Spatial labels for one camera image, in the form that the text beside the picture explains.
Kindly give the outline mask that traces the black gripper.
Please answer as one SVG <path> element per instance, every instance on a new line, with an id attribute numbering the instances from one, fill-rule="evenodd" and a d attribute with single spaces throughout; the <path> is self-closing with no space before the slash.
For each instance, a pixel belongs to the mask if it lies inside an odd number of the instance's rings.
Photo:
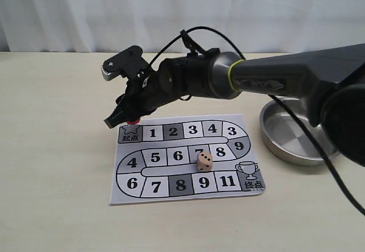
<path id="1" fill-rule="evenodd" d="M 126 121 L 138 121 L 159 107 L 188 94 L 182 60 L 164 59 L 157 71 L 127 82 L 124 94 L 116 99 L 116 108 L 104 119 L 108 128 Z"/>

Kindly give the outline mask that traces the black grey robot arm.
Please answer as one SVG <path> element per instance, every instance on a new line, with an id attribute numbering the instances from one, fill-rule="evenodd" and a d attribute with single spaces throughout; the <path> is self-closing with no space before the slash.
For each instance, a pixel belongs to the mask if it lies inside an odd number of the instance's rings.
<path id="1" fill-rule="evenodd" d="M 246 60 L 188 44 L 188 53 L 154 70 L 133 45 L 105 60 L 103 78 L 127 78 L 106 118 L 113 128 L 183 96 L 234 99 L 242 92 L 298 99 L 313 127 L 351 161 L 364 165 L 364 44 Z"/>

